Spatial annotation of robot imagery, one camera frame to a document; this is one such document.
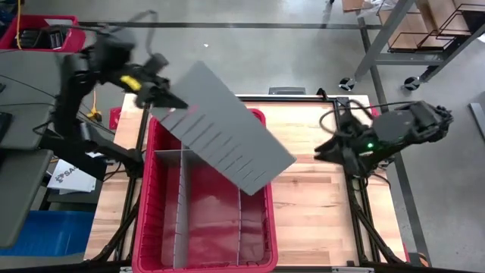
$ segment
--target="wooden table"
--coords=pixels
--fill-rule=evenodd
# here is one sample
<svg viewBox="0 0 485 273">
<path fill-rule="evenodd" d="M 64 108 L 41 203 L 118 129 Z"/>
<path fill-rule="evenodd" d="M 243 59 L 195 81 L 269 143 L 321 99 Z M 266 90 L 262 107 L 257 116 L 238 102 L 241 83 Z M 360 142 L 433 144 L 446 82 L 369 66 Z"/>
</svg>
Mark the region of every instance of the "wooden table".
<svg viewBox="0 0 485 273">
<path fill-rule="evenodd" d="M 367 96 L 351 97 L 369 105 Z M 278 265 L 357 262 L 342 167 L 313 159 L 314 148 L 331 137 L 318 126 L 318 118 L 333 106 L 321 102 L 247 102 L 246 105 L 264 113 L 269 131 L 297 158 L 296 163 L 271 184 Z M 363 122 L 370 122 L 362 111 L 354 111 L 354 115 Z M 114 142 L 126 148 L 134 147 L 141 116 L 142 111 L 133 105 L 133 97 L 127 95 Z M 335 128 L 332 115 L 324 122 Z M 97 255 L 117 230 L 127 185 L 125 174 L 117 174 L 103 185 L 85 259 Z M 138 196 L 139 184 L 136 188 L 133 202 Z M 377 231 L 394 253 L 405 259 L 389 186 L 380 178 L 372 177 L 368 195 Z M 131 234 L 131 231 L 127 234 L 125 249 L 131 243 Z M 364 242 L 368 246 L 365 232 Z M 366 247 L 366 253 L 371 257 L 370 247 Z"/>
</svg>

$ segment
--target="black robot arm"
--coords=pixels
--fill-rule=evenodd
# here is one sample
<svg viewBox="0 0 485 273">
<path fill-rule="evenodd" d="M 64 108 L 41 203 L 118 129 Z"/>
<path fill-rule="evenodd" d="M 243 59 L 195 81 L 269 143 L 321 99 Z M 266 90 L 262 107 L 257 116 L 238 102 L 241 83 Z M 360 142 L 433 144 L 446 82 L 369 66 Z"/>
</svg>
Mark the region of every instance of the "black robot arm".
<svg viewBox="0 0 485 273">
<path fill-rule="evenodd" d="M 77 118 L 84 96 L 98 83 L 112 83 L 126 93 L 136 94 L 134 103 L 139 108 L 149 105 L 187 108 L 188 105 L 170 92 L 168 79 L 157 75 L 168 65 L 161 54 L 151 55 L 143 65 L 130 63 L 135 44 L 129 30 L 106 29 L 96 37 L 94 45 L 67 55 L 62 61 L 61 93 L 56 97 L 52 114 L 55 133 L 61 138 L 50 137 L 44 144 L 60 158 L 88 173 L 79 158 L 85 158 L 85 152 L 96 151 L 124 163 L 130 176 L 140 177 L 143 167 L 140 151 L 106 140 L 89 122 Z M 93 176 L 100 178 L 100 171 L 96 174 Z"/>
<path fill-rule="evenodd" d="M 413 102 L 362 124 L 344 107 L 339 130 L 315 149 L 315 159 L 344 165 L 347 174 L 366 178 L 378 164 L 411 144 L 436 142 L 453 121 L 450 111 L 426 102 Z"/>
</svg>

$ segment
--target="black cable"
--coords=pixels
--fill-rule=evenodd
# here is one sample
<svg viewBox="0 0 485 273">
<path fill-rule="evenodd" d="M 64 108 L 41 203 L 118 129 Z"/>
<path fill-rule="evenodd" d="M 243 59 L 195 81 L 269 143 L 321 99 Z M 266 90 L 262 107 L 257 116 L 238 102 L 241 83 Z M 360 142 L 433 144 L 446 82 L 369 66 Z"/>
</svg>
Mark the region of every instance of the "black cable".
<svg viewBox="0 0 485 273">
<path fill-rule="evenodd" d="M 372 175 L 374 175 L 375 177 L 378 177 L 378 178 L 384 180 L 384 182 L 386 182 L 386 183 L 389 184 L 389 188 L 391 188 L 391 182 L 387 178 L 385 178 L 384 176 L 382 176 L 380 174 L 376 174 L 376 173 L 373 173 Z"/>
<path fill-rule="evenodd" d="M 102 125 L 100 125 L 100 124 L 97 124 L 97 123 L 96 123 L 96 122 L 94 122 L 94 121 L 91 121 L 91 120 L 88 118 L 88 116 L 87 116 L 86 114 L 82 113 L 81 111 L 79 111 L 79 113 L 80 113 L 82 116 L 84 116 L 85 118 L 87 118 L 87 120 L 83 119 L 83 121 L 87 121 L 87 122 L 89 122 L 90 124 L 92 124 L 92 125 L 96 126 L 97 128 L 102 129 L 102 130 L 103 130 L 103 131 L 105 131 L 106 133 L 110 133 L 110 134 L 114 135 L 114 132 L 113 132 L 113 131 L 109 130 L 108 128 L 106 128 L 106 127 L 104 127 L 104 126 L 102 126 Z"/>
<path fill-rule="evenodd" d="M 105 179 L 103 180 L 103 182 L 107 181 L 108 179 L 112 178 L 115 174 L 119 173 L 119 172 L 124 172 L 125 170 L 122 170 L 120 171 L 120 168 L 121 168 L 121 162 L 118 163 L 118 166 L 116 167 L 116 170 L 114 171 L 110 171 L 110 172 L 107 172 L 105 174 Z"/>
<path fill-rule="evenodd" d="M 379 104 L 379 105 L 371 105 L 371 106 L 365 106 L 365 107 L 362 107 L 363 105 L 360 103 L 360 102 L 357 102 L 355 100 L 351 100 L 351 102 L 354 102 L 356 103 L 357 105 L 360 105 L 359 107 L 350 107 L 348 109 L 352 109 L 352 110 L 366 110 L 366 109 L 370 109 L 370 108 L 376 108 L 376 107 L 381 107 L 381 106 L 389 106 L 389 105 L 399 105 L 399 104 L 407 104 L 407 103 L 413 103 L 413 102 L 391 102 L 391 103 L 384 103 L 384 104 Z M 320 119 L 318 120 L 318 123 L 320 124 L 320 128 L 328 133 L 331 133 L 333 135 L 336 135 L 338 137 L 353 137 L 353 135 L 351 134 L 348 134 L 348 133 L 343 133 L 343 132 L 339 132 L 339 131 L 332 131 L 331 129 L 327 128 L 324 126 L 323 124 L 323 120 L 326 116 L 332 114 L 332 113 L 335 113 L 336 111 L 339 111 L 341 109 L 334 109 L 332 111 L 328 111 L 327 113 L 323 114 Z M 370 113 L 368 113 L 368 111 L 364 111 L 364 113 L 369 116 Z"/>
<path fill-rule="evenodd" d="M 362 190 L 367 189 L 367 186 L 369 186 L 369 180 L 368 180 L 367 178 L 365 178 L 365 182 L 364 182 L 364 188 L 362 188 L 362 189 L 356 189 L 356 188 L 354 187 L 354 183 L 352 182 L 352 188 L 354 189 L 354 191 L 358 191 L 358 192 L 360 192 L 360 191 L 362 191 Z"/>
<path fill-rule="evenodd" d="M 128 228 L 131 226 L 131 223 L 135 220 L 136 216 L 138 215 L 139 200 L 140 198 L 136 200 L 135 205 L 133 205 L 127 218 L 121 222 L 120 227 L 114 233 L 113 237 L 109 240 L 106 246 L 103 247 L 101 252 L 96 257 L 91 259 L 92 262 L 97 262 L 98 264 L 101 265 L 101 262 L 108 261 L 109 257 L 113 253 L 113 250 L 116 248 L 120 240 L 122 240 L 125 237 Z"/>
<path fill-rule="evenodd" d="M 20 50 L 19 49 L 7 50 L 7 51 L 4 51 L 4 52 L 0 52 L 0 54 L 9 53 L 9 52 L 15 52 L 15 51 L 20 51 Z"/>
<path fill-rule="evenodd" d="M 382 180 L 384 180 L 384 182 L 386 182 L 387 184 L 389 184 L 389 188 L 391 188 L 391 182 L 385 178 L 384 176 L 380 175 L 380 174 L 376 174 L 376 173 L 372 173 L 371 175 L 374 175 L 375 177 L 378 177 Z M 367 186 L 369 186 L 369 180 L 367 178 L 365 178 L 365 183 L 364 183 L 364 189 L 367 189 Z M 360 192 L 362 191 L 363 189 L 355 189 L 354 188 L 354 191 L 357 191 L 357 192 Z"/>
<path fill-rule="evenodd" d="M 16 82 L 16 83 L 20 83 L 20 84 L 22 84 L 22 85 L 24 85 L 24 86 L 28 86 L 28 87 L 30 87 L 30 88 L 32 88 L 32 89 L 34 89 L 34 90 L 36 90 L 36 91 L 39 91 L 39 92 L 41 92 L 41 93 L 46 94 L 47 96 L 50 96 L 51 98 L 55 98 L 55 97 L 54 97 L 52 94 L 49 94 L 49 93 L 47 93 L 47 92 L 46 92 L 46 91 L 44 91 L 44 90 L 40 90 L 40 89 L 39 89 L 39 88 L 37 88 L 37 87 L 31 86 L 31 85 L 29 85 L 28 83 L 24 83 L 24 82 L 21 82 L 21 81 L 19 81 L 19 80 L 15 80 L 15 79 L 13 79 L 13 78 L 7 77 L 7 76 L 2 75 L 2 74 L 0 74 L 0 77 L 4 77 L 5 79 L 13 80 L 13 81 L 14 81 L 14 82 Z"/>
<path fill-rule="evenodd" d="M 44 90 L 41 90 L 41 89 L 36 88 L 36 87 L 34 87 L 34 86 L 31 86 L 31 85 L 29 85 L 28 83 L 24 83 L 24 82 L 21 82 L 21 81 L 19 81 L 19 80 L 15 80 L 15 79 L 13 79 L 13 78 L 11 78 L 11 77 L 7 77 L 7 76 L 5 76 L 5 75 L 1 75 L 1 74 L 0 74 L 0 77 L 4 77 L 5 79 L 13 80 L 13 81 L 14 81 L 14 82 L 16 82 L 16 83 L 22 84 L 22 85 L 24 85 L 24 86 L 28 86 L 28 87 L 30 87 L 30 88 L 32 88 L 32 89 L 34 89 L 35 91 L 39 91 L 39 92 L 41 92 L 41 93 L 43 93 L 43 94 L 46 94 L 47 96 L 50 96 L 51 98 L 55 98 L 55 96 L 53 96 L 52 94 L 49 94 L 49 93 L 47 93 L 47 92 L 46 92 L 46 91 L 44 91 Z M 13 104 L 13 105 L 25 105 L 25 104 L 23 104 L 23 103 L 18 103 L 18 104 Z M 89 111 L 91 111 L 91 109 L 90 109 L 89 107 L 87 107 L 87 106 L 84 104 L 84 102 L 81 102 L 81 105 L 82 105 L 82 106 L 84 106 L 84 107 L 85 107 L 86 109 L 88 109 Z M 113 133 L 111 130 L 109 130 L 108 128 L 106 128 L 106 127 L 104 127 L 104 126 L 102 126 L 102 125 L 100 125 L 100 124 L 97 124 L 97 123 L 92 122 L 92 121 L 91 121 L 91 120 L 88 118 L 88 116 L 87 116 L 87 115 L 85 115 L 84 113 L 82 113 L 81 111 L 79 111 L 79 113 L 81 113 L 81 114 L 82 114 L 84 117 L 86 117 L 86 118 L 88 119 L 88 122 L 91 122 L 92 124 L 94 124 L 94 125 L 95 125 L 95 126 L 97 126 L 98 128 L 103 129 L 104 131 L 106 131 L 106 132 L 108 132 L 108 133 L 114 134 L 114 133 Z"/>
<path fill-rule="evenodd" d="M 52 138 L 52 139 L 55 139 L 55 140 L 63 140 L 64 138 L 62 138 L 62 136 L 59 136 L 59 135 L 58 136 L 49 136 L 45 133 L 40 133 L 39 131 L 37 131 L 40 128 L 47 127 L 51 122 L 52 121 L 46 121 L 43 124 L 35 126 L 34 128 L 32 128 L 32 132 L 34 132 L 36 135 L 39 135 L 41 137 L 48 137 L 48 138 Z"/>
<path fill-rule="evenodd" d="M 0 105 L 2 106 L 17 106 L 17 105 L 50 105 L 54 106 L 52 103 L 47 103 L 47 102 L 26 102 L 26 103 L 12 103 L 12 104 L 7 104 L 7 105 Z"/>
<path fill-rule="evenodd" d="M 158 12 L 157 11 L 153 11 L 153 10 L 147 10 L 147 11 L 140 12 L 137 15 L 131 17 L 131 19 L 129 19 L 127 23 L 132 23 L 132 22 L 136 22 L 138 20 L 142 20 L 144 17 L 146 17 L 148 15 L 151 15 L 152 16 L 152 22 L 153 23 L 158 22 Z M 114 32 L 117 32 L 119 30 L 122 30 L 123 28 L 125 28 L 125 27 L 115 27 L 111 31 L 111 33 L 114 33 Z M 149 28 L 149 32 L 146 35 L 146 42 L 145 42 L 146 53 L 148 53 L 148 55 L 150 55 L 150 56 L 153 55 L 153 52 L 152 52 L 152 41 L 153 41 L 153 37 L 154 36 L 155 36 L 155 28 L 154 27 L 150 27 Z"/>
</svg>

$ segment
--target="black metal frame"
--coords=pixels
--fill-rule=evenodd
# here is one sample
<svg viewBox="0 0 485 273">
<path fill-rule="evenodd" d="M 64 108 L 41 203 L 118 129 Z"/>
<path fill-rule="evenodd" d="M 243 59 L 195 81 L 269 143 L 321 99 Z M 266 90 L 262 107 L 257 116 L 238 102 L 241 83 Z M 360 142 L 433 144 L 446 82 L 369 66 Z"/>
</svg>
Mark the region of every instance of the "black metal frame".
<svg viewBox="0 0 485 273">
<path fill-rule="evenodd" d="M 319 96 L 241 96 L 240 99 L 243 102 L 315 102 L 315 103 L 332 103 L 334 109 L 338 109 L 339 107 L 346 107 L 348 106 L 349 99 L 346 97 L 333 97 L 329 98 L 325 94 L 325 92 L 320 89 L 318 91 Z M 149 111 L 147 108 L 143 109 L 142 114 L 142 121 L 140 124 L 138 140 L 136 144 L 136 150 L 141 152 L 142 142 L 144 140 L 145 132 L 146 132 L 146 125 L 149 116 Z M 335 115 L 335 121 L 339 124 L 340 115 Z M 134 191 L 134 183 L 133 187 L 129 187 L 127 191 L 127 196 L 131 196 L 133 198 L 133 191 Z M 392 251 L 386 247 L 384 241 L 379 236 L 379 234 L 375 231 L 372 220 L 371 220 L 371 208 L 369 205 L 367 190 L 364 187 L 363 181 L 359 181 L 359 186 L 361 188 L 361 199 L 362 199 L 362 207 L 358 204 L 355 191 L 353 188 L 353 178 L 346 175 L 346 187 L 347 193 L 349 195 L 349 206 L 350 212 L 352 217 L 352 227 L 354 229 L 355 235 L 355 243 L 358 253 L 358 262 L 361 266 L 361 269 L 365 268 L 373 268 L 375 272 L 392 272 L 392 273 L 404 273 L 404 272 L 418 272 L 418 273 L 434 273 L 434 272 L 442 272 L 442 273 L 459 273 L 464 271 L 453 271 L 447 269 L 439 269 L 439 268 L 419 268 L 411 266 L 407 263 L 397 263 L 397 264 L 386 264 L 378 262 L 379 259 L 379 249 L 382 251 L 384 256 L 393 256 Z M 125 207 L 130 207 L 131 202 L 126 202 Z M 131 259 L 126 259 L 124 261 L 113 261 L 108 262 L 109 256 L 115 250 L 115 248 L 123 247 L 122 240 L 124 240 L 125 233 L 128 230 L 128 227 L 131 225 L 133 220 L 136 219 L 137 213 L 139 208 L 139 199 L 137 200 L 136 204 L 132 207 L 124 221 L 121 222 L 120 227 L 118 228 L 117 232 L 111 238 L 109 243 L 105 246 L 105 248 L 93 259 L 81 262 L 79 264 L 73 265 L 51 265 L 51 266 L 44 266 L 44 267 L 37 267 L 37 268 L 29 268 L 29 272 L 37 273 L 37 272 L 76 272 L 76 273 L 84 273 L 84 272 L 99 272 L 99 273 L 109 273 L 109 272 L 120 272 L 123 267 L 130 267 L 131 266 Z M 362 241 L 361 235 L 361 228 L 360 222 L 365 226 L 366 230 L 369 233 L 369 240 L 371 242 L 371 252 L 372 252 L 372 259 L 374 262 L 370 262 L 366 255 L 365 255 L 365 248 L 364 243 Z M 348 261 L 349 266 L 353 266 L 353 261 Z M 7 269 L 7 270 L 0 270 L 1 273 L 6 272 L 25 272 L 25 268 L 19 269 Z M 274 269 L 275 272 L 332 272 L 335 271 L 334 267 L 330 266 L 277 266 Z"/>
<path fill-rule="evenodd" d="M 361 27 L 361 39 L 362 44 L 364 46 L 365 52 L 369 50 L 371 47 L 371 38 L 369 37 L 368 28 L 366 27 L 366 23 L 364 18 L 359 17 L 357 18 L 358 25 Z M 387 106 L 387 99 L 386 94 L 384 93 L 384 88 L 382 85 L 382 81 L 380 80 L 379 70 L 377 69 L 377 65 L 372 65 L 369 69 L 371 72 L 372 82 L 374 83 L 374 88 L 376 90 L 377 101 L 379 104 L 383 105 L 380 107 L 381 112 L 389 111 L 389 106 Z M 409 183 L 408 174 L 405 169 L 404 161 L 402 159 L 401 152 L 397 152 L 394 155 L 395 161 L 394 165 L 396 166 L 396 172 L 398 176 L 399 186 L 401 187 L 402 196 L 404 199 L 404 204 L 406 211 L 408 213 L 409 224 L 411 226 L 411 232 L 416 244 L 416 250 L 418 253 L 423 253 L 427 257 L 427 261 L 429 266 L 431 266 L 430 255 L 427 250 L 426 241 L 424 239 L 424 232 L 421 227 L 421 221 L 418 215 L 418 209 L 416 208 L 415 199 L 412 195 L 411 191 L 411 184 Z M 413 265 L 420 265 L 421 263 L 418 260 L 411 259 L 411 263 Z"/>
</svg>

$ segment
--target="concrete floor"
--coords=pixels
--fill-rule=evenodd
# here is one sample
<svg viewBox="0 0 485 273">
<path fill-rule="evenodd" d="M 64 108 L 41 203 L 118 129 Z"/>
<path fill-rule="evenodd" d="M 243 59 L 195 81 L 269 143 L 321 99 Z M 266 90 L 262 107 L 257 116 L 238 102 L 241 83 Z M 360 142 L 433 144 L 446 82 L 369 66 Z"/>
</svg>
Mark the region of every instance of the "concrete floor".
<svg viewBox="0 0 485 273">
<path fill-rule="evenodd" d="M 43 0 L 27 1 L 25 12 L 104 21 L 126 20 L 146 9 L 158 11 L 162 22 L 356 24 L 354 14 L 342 13 L 340 1 L 330 8 L 325 0 Z M 145 41 L 147 29 L 133 31 L 140 44 Z M 203 60 L 238 94 L 264 94 L 274 86 L 348 94 L 336 84 L 352 75 L 364 56 L 358 30 L 158 29 L 153 50 L 171 62 L 166 77 L 177 80 L 194 61 Z M 146 57 L 143 46 L 134 52 L 135 61 Z M 402 156 L 433 266 L 485 272 L 485 142 L 467 107 L 485 91 L 485 44 L 473 42 L 413 93 L 399 87 L 424 67 L 379 69 L 388 102 L 423 99 L 453 110 L 455 122 L 444 140 L 410 147 Z M 109 109 L 121 105 L 123 93 L 109 85 L 97 90 L 98 108 L 107 120 Z M 352 93 L 377 103 L 369 74 Z M 403 240 L 414 251 L 395 170 L 390 168 L 388 175 Z"/>
</svg>

